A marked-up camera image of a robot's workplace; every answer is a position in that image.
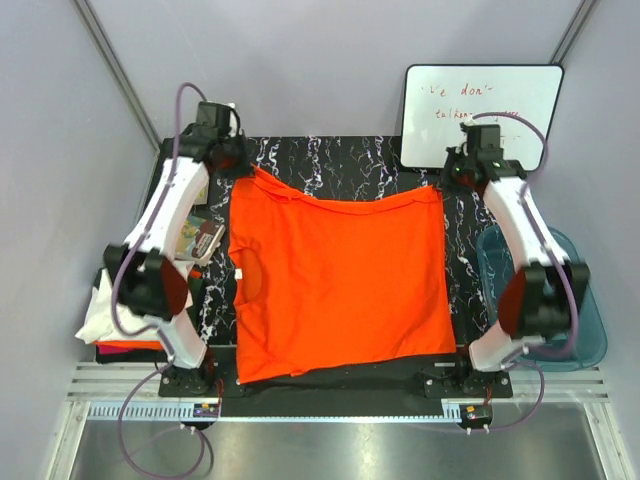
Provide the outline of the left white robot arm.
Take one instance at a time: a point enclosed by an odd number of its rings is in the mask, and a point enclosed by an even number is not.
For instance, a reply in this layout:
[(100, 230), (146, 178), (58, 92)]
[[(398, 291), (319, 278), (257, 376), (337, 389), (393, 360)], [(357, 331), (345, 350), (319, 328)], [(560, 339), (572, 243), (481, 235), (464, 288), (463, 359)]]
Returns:
[(215, 386), (216, 372), (187, 309), (187, 276), (176, 264), (182, 227), (214, 175), (238, 178), (250, 162), (240, 116), (232, 103), (201, 101), (196, 119), (170, 138), (171, 155), (138, 223), (120, 245), (108, 245), (104, 267), (111, 285), (110, 314), (127, 338), (152, 332), (169, 363), (183, 369), (181, 384), (196, 396)]

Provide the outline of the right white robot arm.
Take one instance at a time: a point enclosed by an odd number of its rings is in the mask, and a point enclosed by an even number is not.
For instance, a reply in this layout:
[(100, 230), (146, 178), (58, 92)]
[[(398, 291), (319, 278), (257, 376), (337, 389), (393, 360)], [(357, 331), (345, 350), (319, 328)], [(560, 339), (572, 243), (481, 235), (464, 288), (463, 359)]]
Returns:
[(498, 301), (496, 321), (470, 343), (470, 362), (453, 374), (457, 390), (472, 397), (488, 387), (489, 372), (513, 365), (522, 355), (570, 356), (590, 270), (585, 262), (572, 260), (553, 237), (524, 167), (504, 156), (500, 126), (471, 118), (460, 129), (464, 139), (448, 148), (440, 185), (478, 194), (501, 230), (514, 268)]

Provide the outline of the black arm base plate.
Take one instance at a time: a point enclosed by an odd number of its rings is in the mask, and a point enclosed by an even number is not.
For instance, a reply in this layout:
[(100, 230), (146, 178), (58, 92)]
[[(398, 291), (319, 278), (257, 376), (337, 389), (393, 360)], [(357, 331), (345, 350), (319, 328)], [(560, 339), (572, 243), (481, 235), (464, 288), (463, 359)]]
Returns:
[(159, 395), (167, 398), (205, 397), (222, 393), (241, 398), (277, 388), (302, 391), (399, 391), (429, 399), (509, 399), (513, 388), (505, 372), (479, 372), (460, 354), (410, 356), (395, 360), (313, 370), (300, 376), (280, 376), (242, 383), (239, 380), (236, 348), (231, 345), (209, 349), (212, 371), (186, 371), (171, 367), (162, 374)]

